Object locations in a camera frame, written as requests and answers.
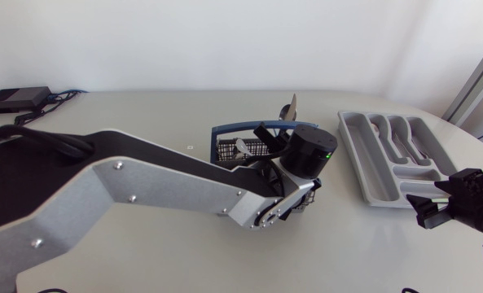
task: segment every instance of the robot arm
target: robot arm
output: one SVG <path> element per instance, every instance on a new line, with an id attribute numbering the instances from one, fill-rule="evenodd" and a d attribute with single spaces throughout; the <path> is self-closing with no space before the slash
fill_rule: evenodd
<path id="1" fill-rule="evenodd" d="M 436 181 L 435 186 L 450 194 L 448 205 L 439 209 L 431 199 L 408 195 L 417 212 L 417 221 L 425 229 L 432 229 L 455 219 L 483 233 L 483 172 L 466 168 L 450 176 L 449 181 Z"/>
<path id="2" fill-rule="evenodd" d="M 114 203 L 268 228 L 311 202 L 335 149 L 328 132 L 298 125 L 283 149 L 227 170 L 115 131 L 75 136 L 3 126 L 0 291 L 13 291 L 19 272 L 73 248 Z"/>

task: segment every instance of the wire basket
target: wire basket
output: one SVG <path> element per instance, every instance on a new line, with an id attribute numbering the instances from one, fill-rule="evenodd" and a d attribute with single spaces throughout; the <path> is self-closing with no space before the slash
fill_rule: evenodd
<path id="1" fill-rule="evenodd" d="M 258 138 L 242 138 L 245 145 L 247 145 L 248 151 L 253 155 L 268 155 L 268 147 Z M 223 168 L 232 169 L 235 166 L 241 165 L 245 159 L 248 158 L 247 154 L 240 152 L 235 146 L 235 142 L 238 138 L 233 139 L 218 139 L 216 143 L 216 165 Z"/>
<path id="2" fill-rule="evenodd" d="M 244 163 L 248 155 L 240 153 L 235 142 L 238 138 L 218 139 L 219 134 L 234 133 L 255 129 L 260 123 L 265 123 L 267 129 L 294 129 L 298 124 L 317 125 L 298 121 L 268 120 L 234 123 L 212 128 L 210 162 L 223 168 L 233 169 Z M 253 155 L 268 155 L 268 147 L 258 138 L 241 138 Z"/>

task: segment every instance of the blue basket handle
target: blue basket handle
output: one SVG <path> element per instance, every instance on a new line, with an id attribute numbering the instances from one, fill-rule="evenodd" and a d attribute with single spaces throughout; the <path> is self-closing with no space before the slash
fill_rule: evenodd
<path id="1" fill-rule="evenodd" d="M 216 158 L 216 140 L 219 134 L 233 133 L 243 130 L 255 129 L 259 124 L 265 123 L 265 127 L 269 129 L 295 129 L 297 125 L 310 125 L 318 127 L 318 125 L 308 122 L 300 121 L 285 121 L 285 120 L 266 120 L 266 121 L 247 121 L 232 123 L 229 125 L 220 125 L 212 127 L 212 136 L 210 139 L 210 162 L 214 163 Z"/>

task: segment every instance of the blue wire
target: blue wire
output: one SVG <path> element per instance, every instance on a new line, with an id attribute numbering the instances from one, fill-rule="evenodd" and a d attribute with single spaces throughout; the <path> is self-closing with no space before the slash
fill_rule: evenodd
<path id="1" fill-rule="evenodd" d="M 65 91 L 58 93 L 58 94 L 50 94 L 49 96 L 47 96 L 47 99 L 51 101 L 51 100 L 58 98 L 62 94 L 71 94 L 71 93 L 88 93 L 88 91 L 85 91 L 85 90 L 65 90 Z"/>

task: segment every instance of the metal bolt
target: metal bolt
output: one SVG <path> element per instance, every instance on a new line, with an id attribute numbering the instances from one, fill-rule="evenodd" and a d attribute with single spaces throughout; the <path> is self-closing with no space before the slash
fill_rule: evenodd
<path id="1" fill-rule="evenodd" d="M 115 170 L 122 170 L 124 168 L 124 163 L 122 161 L 117 161 L 112 167 Z"/>
<path id="2" fill-rule="evenodd" d="M 44 244 L 44 240 L 37 238 L 31 242 L 31 247 L 39 248 Z"/>

